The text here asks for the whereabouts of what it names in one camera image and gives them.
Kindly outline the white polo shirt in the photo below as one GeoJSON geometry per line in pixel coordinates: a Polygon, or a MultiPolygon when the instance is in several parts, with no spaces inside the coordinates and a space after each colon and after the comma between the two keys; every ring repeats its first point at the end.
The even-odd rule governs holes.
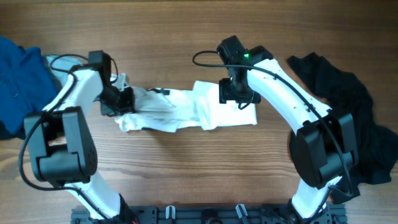
{"type": "Polygon", "coordinates": [[[233,101],[219,103],[219,85],[215,83],[197,80],[192,90],[138,86],[132,90],[135,112],[114,119],[123,132],[154,129],[174,133],[196,126],[207,131],[222,126],[257,124],[254,105],[240,110],[233,101]]]}

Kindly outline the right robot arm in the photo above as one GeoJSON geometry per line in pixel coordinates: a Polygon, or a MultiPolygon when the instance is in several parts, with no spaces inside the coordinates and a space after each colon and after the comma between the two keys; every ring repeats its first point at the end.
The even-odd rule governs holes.
{"type": "Polygon", "coordinates": [[[290,201],[289,221],[310,222],[323,214],[332,190],[358,164],[353,116],[314,99],[263,46],[243,47],[233,35],[216,49],[228,77],[220,80],[220,103],[243,110],[267,100],[292,129],[289,151],[301,180],[290,201]]]}

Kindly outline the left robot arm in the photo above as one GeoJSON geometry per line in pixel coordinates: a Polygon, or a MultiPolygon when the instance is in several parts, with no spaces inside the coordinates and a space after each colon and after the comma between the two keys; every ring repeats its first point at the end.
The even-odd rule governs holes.
{"type": "Polygon", "coordinates": [[[19,172],[34,189],[71,193],[87,209],[88,222],[138,223],[123,197],[98,172],[85,118],[95,101],[101,103],[103,116],[133,113],[134,91],[122,75],[111,78],[117,65],[107,53],[91,51],[86,61],[65,71],[68,81],[51,103],[25,117],[19,172]]]}

